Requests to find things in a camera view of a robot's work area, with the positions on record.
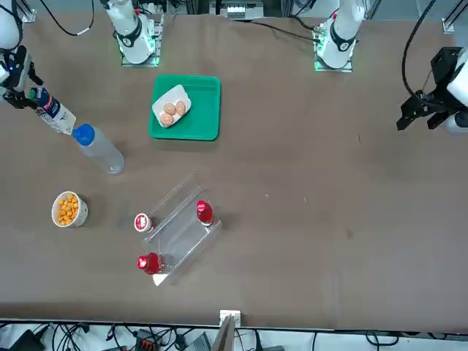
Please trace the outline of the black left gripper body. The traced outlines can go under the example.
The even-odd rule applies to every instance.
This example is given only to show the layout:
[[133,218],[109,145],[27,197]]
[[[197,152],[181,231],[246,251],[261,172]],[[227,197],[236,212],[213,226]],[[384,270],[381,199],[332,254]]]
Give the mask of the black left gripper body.
[[432,94],[444,91],[453,77],[456,70],[458,55],[462,47],[443,47],[431,60],[432,74],[435,82],[435,89]]

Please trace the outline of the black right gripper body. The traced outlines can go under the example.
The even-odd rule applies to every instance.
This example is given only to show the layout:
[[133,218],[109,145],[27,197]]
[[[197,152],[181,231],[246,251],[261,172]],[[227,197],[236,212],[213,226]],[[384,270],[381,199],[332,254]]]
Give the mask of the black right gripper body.
[[4,62],[9,73],[4,81],[4,87],[10,90],[24,90],[31,65],[29,50],[25,46],[19,45],[14,51],[4,54]]

